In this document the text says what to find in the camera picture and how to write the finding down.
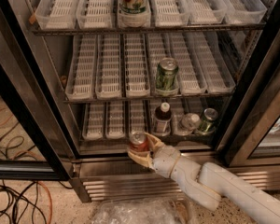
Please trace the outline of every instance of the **white robotic arm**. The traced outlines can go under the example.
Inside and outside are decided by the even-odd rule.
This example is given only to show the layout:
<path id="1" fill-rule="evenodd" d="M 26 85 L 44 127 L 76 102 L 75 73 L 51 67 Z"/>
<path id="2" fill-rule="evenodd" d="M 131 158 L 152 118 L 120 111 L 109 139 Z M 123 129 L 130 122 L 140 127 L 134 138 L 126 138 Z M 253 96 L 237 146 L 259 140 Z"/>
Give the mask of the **white robotic arm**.
<path id="1" fill-rule="evenodd" d="M 194 202 L 215 211 L 221 196 L 229 198 L 258 223 L 280 224 L 280 201 L 245 182 L 226 169 L 208 162 L 201 166 L 183 157 L 171 146 L 147 133 L 153 151 L 140 155 L 129 150 L 137 163 L 149 167 L 161 176 L 172 178 Z"/>

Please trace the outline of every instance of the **red can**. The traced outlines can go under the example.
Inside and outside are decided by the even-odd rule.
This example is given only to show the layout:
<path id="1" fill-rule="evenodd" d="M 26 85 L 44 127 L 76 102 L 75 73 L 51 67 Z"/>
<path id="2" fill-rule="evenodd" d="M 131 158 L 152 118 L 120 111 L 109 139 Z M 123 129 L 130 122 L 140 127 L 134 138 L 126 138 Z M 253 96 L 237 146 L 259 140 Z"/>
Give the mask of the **red can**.
<path id="1" fill-rule="evenodd" d="M 136 152 L 149 151 L 147 135 L 143 132 L 134 132 L 130 135 L 130 149 Z"/>

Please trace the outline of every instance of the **clear plastic wrap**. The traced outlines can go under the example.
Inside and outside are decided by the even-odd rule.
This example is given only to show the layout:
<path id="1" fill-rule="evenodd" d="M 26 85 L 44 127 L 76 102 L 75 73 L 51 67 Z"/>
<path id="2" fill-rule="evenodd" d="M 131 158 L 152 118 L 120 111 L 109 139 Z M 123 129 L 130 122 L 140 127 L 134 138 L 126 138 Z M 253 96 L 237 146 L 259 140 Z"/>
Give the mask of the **clear plastic wrap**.
<path id="1" fill-rule="evenodd" d="M 102 203 L 91 224 L 196 224 L 186 199 L 146 198 Z"/>

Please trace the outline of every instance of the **beverage cooler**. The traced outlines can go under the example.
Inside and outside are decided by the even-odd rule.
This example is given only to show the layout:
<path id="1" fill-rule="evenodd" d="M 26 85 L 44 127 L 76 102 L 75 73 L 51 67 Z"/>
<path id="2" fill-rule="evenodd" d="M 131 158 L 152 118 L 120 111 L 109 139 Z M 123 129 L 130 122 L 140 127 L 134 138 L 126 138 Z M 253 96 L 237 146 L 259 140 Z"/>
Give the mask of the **beverage cooler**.
<path id="1" fill-rule="evenodd" d="M 140 16 L 130 1 L 0 0 L 0 99 L 42 157 L 0 143 L 0 178 L 69 180 L 82 202 L 178 194 L 127 153 L 166 102 L 162 142 L 280 190 L 280 0 L 147 0 Z M 207 109 L 212 128 L 182 127 Z"/>

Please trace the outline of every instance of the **speckled floor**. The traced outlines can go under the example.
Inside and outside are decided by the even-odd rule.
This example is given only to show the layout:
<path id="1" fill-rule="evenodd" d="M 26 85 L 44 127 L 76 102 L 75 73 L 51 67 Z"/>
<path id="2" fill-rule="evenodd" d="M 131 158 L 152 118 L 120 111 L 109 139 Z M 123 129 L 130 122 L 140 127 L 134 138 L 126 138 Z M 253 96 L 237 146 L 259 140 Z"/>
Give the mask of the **speckled floor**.
<path id="1" fill-rule="evenodd" d="M 8 187 L 11 187 L 18 192 L 24 190 L 31 182 L 29 181 L 5 181 Z M 65 189 L 59 182 L 44 182 L 48 187 L 49 193 L 52 199 L 52 224 L 87 224 L 91 223 L 91 218 L 97 212 L 97 208 L 100 203 L 82 203 L 76 193 L 71 189 Z M 27 191 L 25 196 L 33 203 L 36 199 L 35 187 L 32 187 Z M 280 200 L 280 194 L 274 195 Z M 7 206 L 7 196 L 5 193 L 0 193 L 0 210 L 5 209 Z M 37 206 L 41 208 L 45 216 L 49 216 L 49 198 L 44 189 L 39 188 L 38 203 Z M 20 210 L 23 210 L 24 204 L 20 203 Z M 196 204 L 193 204 L 194 215 L 198 223 L 205 224 L 248 224 L 256 223 L 245 212 L 240 210 L 235 204 L 228 199 L 223 198 L 219 205 L 219 208 L 215 212 L 210 212 L 205 208 L 202 208 Z M 9 214 L 12 212 L 12 207 L 7 210 Z M 33 208 L 30 206 L 19 222 L 24 224 L 45 223 L 42 216 L 35 212 L 35 222 L 32 221 Z M 0 224 L 9 223 L 7 216 L 0 217 Z"/>

